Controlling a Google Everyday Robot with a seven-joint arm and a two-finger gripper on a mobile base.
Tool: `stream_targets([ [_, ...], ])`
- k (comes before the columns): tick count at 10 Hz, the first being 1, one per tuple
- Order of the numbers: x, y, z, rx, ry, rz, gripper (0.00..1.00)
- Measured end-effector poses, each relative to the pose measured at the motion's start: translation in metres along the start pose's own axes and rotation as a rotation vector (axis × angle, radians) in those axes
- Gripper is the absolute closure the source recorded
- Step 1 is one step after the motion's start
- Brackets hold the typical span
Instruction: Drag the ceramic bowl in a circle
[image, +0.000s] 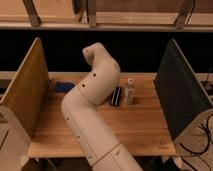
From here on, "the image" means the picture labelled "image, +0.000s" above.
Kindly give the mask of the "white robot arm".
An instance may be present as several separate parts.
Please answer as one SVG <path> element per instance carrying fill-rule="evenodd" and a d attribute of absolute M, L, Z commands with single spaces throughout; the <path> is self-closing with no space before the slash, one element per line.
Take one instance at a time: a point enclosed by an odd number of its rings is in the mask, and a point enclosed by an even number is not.
<path fill-rule="evenodd" d="M 143 171 L 96 110 L 118 86 L 119 64 L 101 43 L 82 52 L 92 71 L 62 100 L 67 124 L 93 171 Z"/>

